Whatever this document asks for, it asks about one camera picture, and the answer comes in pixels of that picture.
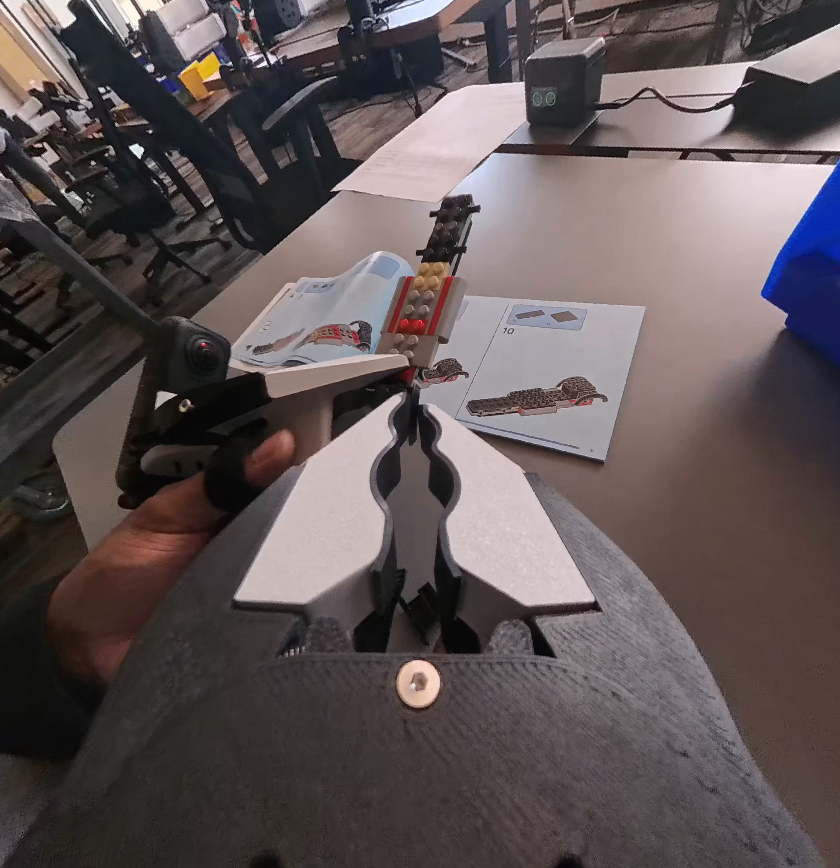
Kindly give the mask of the black curved toy brick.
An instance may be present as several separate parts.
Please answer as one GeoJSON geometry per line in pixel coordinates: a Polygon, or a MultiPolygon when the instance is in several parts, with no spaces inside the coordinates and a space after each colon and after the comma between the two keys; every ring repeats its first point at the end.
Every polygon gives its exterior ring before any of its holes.
{"type": "Polygon", "coordinates": [[[412,367],[403,377],[407,394],[407,444],[413,446],[418,438],[422,381],[419,368],[412,367]]]}

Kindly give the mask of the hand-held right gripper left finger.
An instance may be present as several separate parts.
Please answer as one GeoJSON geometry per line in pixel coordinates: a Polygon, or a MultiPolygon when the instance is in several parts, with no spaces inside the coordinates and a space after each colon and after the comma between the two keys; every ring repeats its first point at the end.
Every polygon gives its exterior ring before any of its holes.
{"type": "Polygon", "coordinates": [[[309,458],[233,602],[309,620],[386,615],[404,585],[388,499],[406,438],[399,392],[309,458]]]}

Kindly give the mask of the blue plastic bin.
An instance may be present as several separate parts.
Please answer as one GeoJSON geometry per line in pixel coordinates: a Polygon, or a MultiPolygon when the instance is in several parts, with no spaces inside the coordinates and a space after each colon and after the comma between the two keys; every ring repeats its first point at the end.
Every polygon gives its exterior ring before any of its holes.
{"type": "Polygon", "coordinates": [[[761,297],[840,369],[840,159],[775,258],[761,297]]]}

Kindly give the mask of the yellow storage bin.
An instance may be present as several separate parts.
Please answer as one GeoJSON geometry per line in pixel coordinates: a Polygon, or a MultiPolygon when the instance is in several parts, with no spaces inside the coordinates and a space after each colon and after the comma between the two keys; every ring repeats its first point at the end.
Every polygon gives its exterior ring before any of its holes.
{"type": "Polygon", "coordinates": [[[219,70],[219,57],[212,51],[180,71],[178,79],[195,101],[205,101],[211,94],[207,83],[220,80],[219,70]]]}

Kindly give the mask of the grey-brown desk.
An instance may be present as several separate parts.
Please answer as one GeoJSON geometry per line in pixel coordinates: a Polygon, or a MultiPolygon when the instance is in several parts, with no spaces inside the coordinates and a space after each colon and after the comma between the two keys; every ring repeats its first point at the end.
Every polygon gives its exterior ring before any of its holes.
{"type": "MultiPolygon", "coordinates": [[[[500,451],[595,606],[442,620],[419,418],[388,499],[389,612],[238,607],[323,449],[296,448],[143,627],[9,864],[840,866],[840,372],[761,298],[826,179],[532,156],[472,173],[465,296],[644,308],[601,467],[548,458],[545,482],[500,451]]],[[[104,528],[141,374],[70,424],[70,491],[104,528]]]]}

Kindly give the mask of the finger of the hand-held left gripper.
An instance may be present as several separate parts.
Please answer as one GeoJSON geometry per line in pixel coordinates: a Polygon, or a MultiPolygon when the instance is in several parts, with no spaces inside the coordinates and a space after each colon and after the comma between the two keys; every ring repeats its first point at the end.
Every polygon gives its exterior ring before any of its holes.
{"type": "Polygon", "coordinates": [[[382,385],[406,369],[403,354],[376,354],[269,371],[263,378],[271,402],[230,419],[226,432],[263,419],[265,437],[287,429],[296,448],[324,448],[333,439],[334,405],[340,395],[382,385]]]}

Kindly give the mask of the dark side desk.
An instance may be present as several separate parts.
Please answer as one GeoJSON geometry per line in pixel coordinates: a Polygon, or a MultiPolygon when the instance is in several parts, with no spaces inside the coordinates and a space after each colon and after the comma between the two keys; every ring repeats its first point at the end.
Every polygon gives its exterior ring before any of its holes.
{"type": "MultiPolygon", "coordinates": [[[[617,101],[653,86],[673,102],[702,107],[731,94],[748,62],[606,74],[602,97],[617,101]]],[[[642,96],[599,116],[587,127],[522,124],[498,153],[534,156],[609,156],[680,160],[767,161],[833,165],[840,157],[840,114],[783,136],[733,119],[733,109],[684,114],[642,96]]]]}

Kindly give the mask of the white paper sheet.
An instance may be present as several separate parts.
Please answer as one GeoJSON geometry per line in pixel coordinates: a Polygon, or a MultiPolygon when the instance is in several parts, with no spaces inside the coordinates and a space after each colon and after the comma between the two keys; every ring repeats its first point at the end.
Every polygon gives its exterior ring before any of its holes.
{"type": "Polygon", "coordinates": [[[446,95],[333,192],[440,201],[525,121],[523,84],[470,85],[446,95]]]}

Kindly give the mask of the grey red toy brick model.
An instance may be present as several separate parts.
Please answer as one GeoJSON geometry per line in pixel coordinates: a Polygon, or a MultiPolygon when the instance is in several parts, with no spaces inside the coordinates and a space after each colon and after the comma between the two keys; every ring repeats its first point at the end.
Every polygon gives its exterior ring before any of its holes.
{"type": "Polygon", "coordinates": [[[436,355],[450,340],[465,296],[467,284],[455,272],[479,210],[473,196],[462,193],[447,196],[430,212],[435,224],[416,252],[420,264],[414,274],[400,278],[383,320],[375,354],[404,356],[408,372],[401,379],[419,388],[469,375],[457,359],[436,360],[436,355]]]}

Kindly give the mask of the background work table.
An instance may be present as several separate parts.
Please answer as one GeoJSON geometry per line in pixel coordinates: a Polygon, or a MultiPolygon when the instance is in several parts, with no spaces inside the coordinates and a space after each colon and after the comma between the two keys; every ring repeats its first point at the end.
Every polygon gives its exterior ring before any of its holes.
{"type": "MultiPolygon", "coordinates": [[[[482,24],[487,43],[488,80],[512,81],[507,1],[396,2],[383,11],[384,25],[371,35],[375,47],[389,48],[439,36],[449,27],[482,24]]],[[[297,27],[280,34],[276,54],[287,65],[317,69],[340,58],[338,31],[349,24],[346,2],[327,2],[297,27]]]]}

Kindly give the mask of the black office chair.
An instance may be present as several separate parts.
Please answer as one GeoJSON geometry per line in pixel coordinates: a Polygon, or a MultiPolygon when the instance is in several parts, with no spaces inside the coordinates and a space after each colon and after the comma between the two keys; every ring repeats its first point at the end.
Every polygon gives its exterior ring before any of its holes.
{"type": "Polygon", "coordinates": [[[210,236],[201,240],[168,243],[157,233],[168,226],[176,211],[156,175],[125,144],[103,102],[100,138],[80,138],[60,124],[45,126],[36,138],[45,139],[64,168],[66,193],[82,200],[85,231],[122,235],[131,246],[149,239],[155,254],[143,268],[145,297],[154,306],[162,303],[162,282],[168,267],[186,270],[205,284],[211,278],[196,269],[183,255],[192,255],[209,245],[230,247],[229,242],[210,236]]]}
{"type": "Polygon", "coordinates": [[[93,84],[109,87],[144,118],[166,146],[200,174],[233,240],[266,254],[321,208],[332,189],[361,166],[343,157],[323,118],[319,101],[335,79],[314,82],[243,133],[283,130],[297,157],[293,168],[264,168],[265,183],[240,158],[229,133],[219,135],[169,94],[132,57],[84,2],[69,2],[75,21],[61,39],[93,84]]]}

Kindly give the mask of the black rectangular device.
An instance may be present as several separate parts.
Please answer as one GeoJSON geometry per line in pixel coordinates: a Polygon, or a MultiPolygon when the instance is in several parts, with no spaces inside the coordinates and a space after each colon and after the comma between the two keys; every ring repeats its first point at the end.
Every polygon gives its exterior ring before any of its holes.
{"type": "Polygon", "coordinates": [[[732,107],[735,123],[783,134],[840,117],[840,23],[750,66],[732,107]]]}

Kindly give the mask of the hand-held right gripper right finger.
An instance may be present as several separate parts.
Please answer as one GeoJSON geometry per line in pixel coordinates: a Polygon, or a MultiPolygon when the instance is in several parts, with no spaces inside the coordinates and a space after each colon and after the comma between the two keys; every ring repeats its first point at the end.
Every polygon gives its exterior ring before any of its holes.
{"type": "Polygon", "coordinates": [[[443,621],[592,609],[596,597],[523,470],[435,405],[420,407],[428,487],[442,506],[435,562],[443,621]]]}

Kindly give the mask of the dark cube device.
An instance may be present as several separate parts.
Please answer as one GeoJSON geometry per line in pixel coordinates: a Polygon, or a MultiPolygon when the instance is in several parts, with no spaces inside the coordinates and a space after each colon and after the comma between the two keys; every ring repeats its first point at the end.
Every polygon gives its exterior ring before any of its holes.
{"type": "Polygon", "coordinates": [[[575,127],[600,103],[606,69],[604,38],[548,42],[525,64],[526,121],[541,127],[575,127]]]}

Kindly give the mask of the brick instruction booklet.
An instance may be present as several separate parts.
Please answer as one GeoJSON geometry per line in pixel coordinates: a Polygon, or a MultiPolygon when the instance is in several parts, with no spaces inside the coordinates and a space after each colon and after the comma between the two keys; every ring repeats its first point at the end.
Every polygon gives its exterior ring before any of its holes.
{"type": "MultiPolygon", "coordinates": [[[[366,358],[408,262],[375,252],[286,284],[231,348],[249,373],[366,358]]],[[[605,461],[644,308],[466,295],[418,377],[421,402],[469,429],[605,461]]]]}

